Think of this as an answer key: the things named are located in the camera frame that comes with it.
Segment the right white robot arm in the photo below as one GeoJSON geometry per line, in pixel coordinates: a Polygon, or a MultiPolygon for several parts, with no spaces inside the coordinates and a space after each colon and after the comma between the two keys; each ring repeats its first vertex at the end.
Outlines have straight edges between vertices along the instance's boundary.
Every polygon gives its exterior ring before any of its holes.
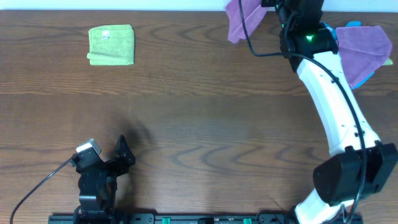
{"type": "Polygon", "coordinates": [[[280,48],[307,87],[323,123],[330,158],[313,171],[315,188],[286,223],[359,223],[358,202],[380,192],[397,164],[363,116],[346,81],[338,46],[321,23],[321,1],[277,1],[280,48]]]}

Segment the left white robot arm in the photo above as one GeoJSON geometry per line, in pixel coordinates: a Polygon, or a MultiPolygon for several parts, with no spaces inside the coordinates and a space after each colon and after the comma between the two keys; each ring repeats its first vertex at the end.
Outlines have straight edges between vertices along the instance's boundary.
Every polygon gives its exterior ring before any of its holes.
{"type": "Polygon", "coordinates": [[[103,161],[101,149],[94,139],[80,145],[72,155],[71,163],[80,174],[80,207],[73,215],[73,223],[119,223],[115,212],[117,178],[127,174],[136,163],[132,151],[123,135],[116,142],[116,155],[103,161]]]}

